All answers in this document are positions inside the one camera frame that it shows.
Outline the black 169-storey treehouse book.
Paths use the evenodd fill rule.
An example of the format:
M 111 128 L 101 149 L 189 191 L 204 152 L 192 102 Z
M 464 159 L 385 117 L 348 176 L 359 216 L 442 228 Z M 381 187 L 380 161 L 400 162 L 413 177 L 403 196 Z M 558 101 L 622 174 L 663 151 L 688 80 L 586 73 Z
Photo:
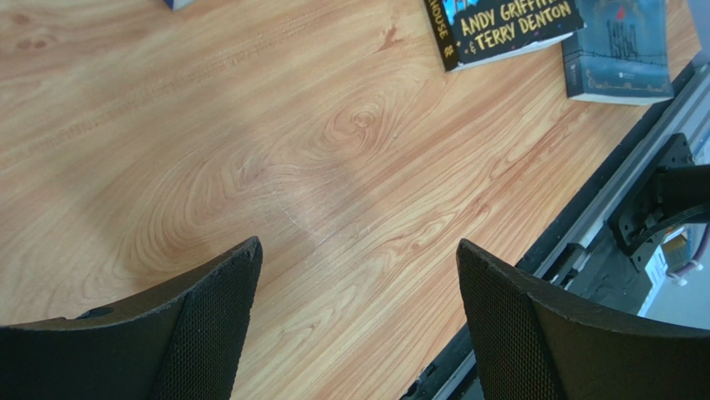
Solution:
M 448 73 L 548 48 L 586 27 L 573 0 L 426 0 Z

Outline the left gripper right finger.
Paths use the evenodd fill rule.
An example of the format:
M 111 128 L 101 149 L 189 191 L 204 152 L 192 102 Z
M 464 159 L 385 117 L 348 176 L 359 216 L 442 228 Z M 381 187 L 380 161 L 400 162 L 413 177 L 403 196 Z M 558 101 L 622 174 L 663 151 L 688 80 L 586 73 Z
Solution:
M 588 301 L 467 239 L 456 257 L 485 398 L 708 398 L 708 331 Z

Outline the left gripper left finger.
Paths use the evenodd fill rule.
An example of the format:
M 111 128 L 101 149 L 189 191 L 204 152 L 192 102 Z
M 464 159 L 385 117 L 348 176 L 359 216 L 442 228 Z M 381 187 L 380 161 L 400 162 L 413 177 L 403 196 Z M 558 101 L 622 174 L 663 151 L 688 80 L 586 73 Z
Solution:
M 2 398 L 230 398 L 262 264 L 250 237 L 74 319 L 2 327 Z

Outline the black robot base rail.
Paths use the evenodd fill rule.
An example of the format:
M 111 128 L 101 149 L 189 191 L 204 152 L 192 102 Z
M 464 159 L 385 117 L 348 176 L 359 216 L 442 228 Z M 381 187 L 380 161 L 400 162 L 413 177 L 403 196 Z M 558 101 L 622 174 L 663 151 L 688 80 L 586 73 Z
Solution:
M 516 264 L 580 298 L 647 318 L 666 278 L 662 245 L 709 223 L 709 68 L 685 69 Z M 424 368 L 407 399 L 483 396 L 468 324 Z

